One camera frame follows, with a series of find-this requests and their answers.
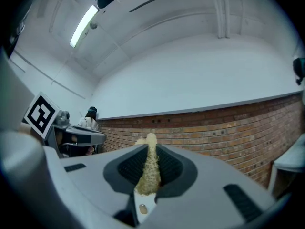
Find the light fixture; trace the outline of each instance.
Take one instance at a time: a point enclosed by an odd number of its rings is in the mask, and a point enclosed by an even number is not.
[[[78,24],[72,38],[70,41],[70,45],[75,48],[79,38],[81,37],[82,32],[85,30],[86,26],[90,23],[92,18],[96,15],[99,11],[97,7],[92,5],[88,11],[85,13],[84,17],[81,19],[81,22]]]

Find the brick wall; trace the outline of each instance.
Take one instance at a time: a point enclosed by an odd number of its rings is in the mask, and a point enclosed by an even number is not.
[[[103,152],[134,145],[149,132],[158,143],[209,155],[267,187],[271,162],[303,133],[301,95],[195,113],[100,121]]]

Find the black and white square marker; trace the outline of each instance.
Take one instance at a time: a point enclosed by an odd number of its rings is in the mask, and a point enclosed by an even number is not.
[[[39,93],[30,104],[25,119],[42,138],[45,138],[59,110],[46,95]]]

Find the black hair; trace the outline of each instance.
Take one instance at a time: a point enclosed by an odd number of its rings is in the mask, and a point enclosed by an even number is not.
[[[295,74],[300,78],[296,80],[296,83],[298,85],[301,85],[301,82],[303,80],[303,78],[305,77],[305,75],[303,74],[304,69],[303,69],[303,65],[302,65],[302,61],[300,58],[297,58],[294,60],[293,62],[293,67],[294,67],[294,72]]]
[[[96,120],[97,109],[95,107],[90,107],[85,117],[90,117],[93,120]]]

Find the ceiling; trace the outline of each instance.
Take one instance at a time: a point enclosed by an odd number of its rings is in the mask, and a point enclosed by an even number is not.
[[[214,0],[155,0],[130,12],[147,1],[116,0],[100,10],[93,19],[98,28],[86,29],[76,48],[70,46],[70,39],[94,0],[36,0],[27,23],[51,34],[58,49],[97,79],[152,47],[182,37],[217,34]],[[267,38],[276,45],[270,31],[279,22],[279,8],[272,0],[229,0],[229,4],[231,34]]]

